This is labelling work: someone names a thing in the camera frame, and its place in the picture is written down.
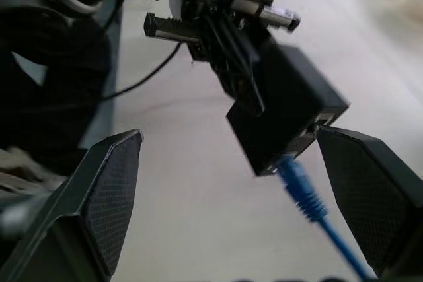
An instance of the black cable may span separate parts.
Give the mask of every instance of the black cable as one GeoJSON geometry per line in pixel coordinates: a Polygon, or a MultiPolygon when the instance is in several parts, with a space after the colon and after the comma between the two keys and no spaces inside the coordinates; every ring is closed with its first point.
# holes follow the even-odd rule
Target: black cable
{"type": "Polygon", "coordinates": [[[101,30],[93,36],[91,40],[89,40],[86,44],[82,45],[81,47],[77,48],[76,50],[70,51],[70,52],[53,52],[53,51],[46,51],[42,50],[44,54],[50,55],[52,57],[71,57],[74,55],[79,55],[89,49],[95,42],[98,41],[98,39],[101,39],[104,34],[107,32],[107,30],[112,25],[113,21],[115,20],[116,16],[119,13],[120,8],[124,4],[125,0],[116,0],[116,3],[114,5],[113,11],[111,12],[110,16],[108,17],[106,23],[101,28],[101,30]]]}
{"type": "Polygon", "coordinates": [[[109,96],[105,96],[99,99],[95,100],[88,100],[86,102],[80,103],[80,104],[63,104],[63,105],[51,105],[51,106],[42,106],[39,108],[29,108],[29,109],[21,109],[16,111],[8,111],[6,110],[6,113],[12,113],[12,114],[47,114],[52,112],[63,112],[68,110],[74,110],[74,109],[80,109],[80,108],[86,108],[91,106],[96,106],[97,104],[100,104],[102,102],[107,102],[109,100],[113,100],[115,98],[118,98],[122,95],[125,95],[141,85],[145,84],[149,79],[151,79],[154,75],[156,75],[164,66],[166,66],[172,58],[178,53],[181,43],[178,43],[175,47],[175,49],[172,51],[172,53],[158,66],[156,67],[150,74],[148,74],[146,77],[144,77],[139,82],[119,91],[115,92],[114,94],[111,94],[109,96]]]}

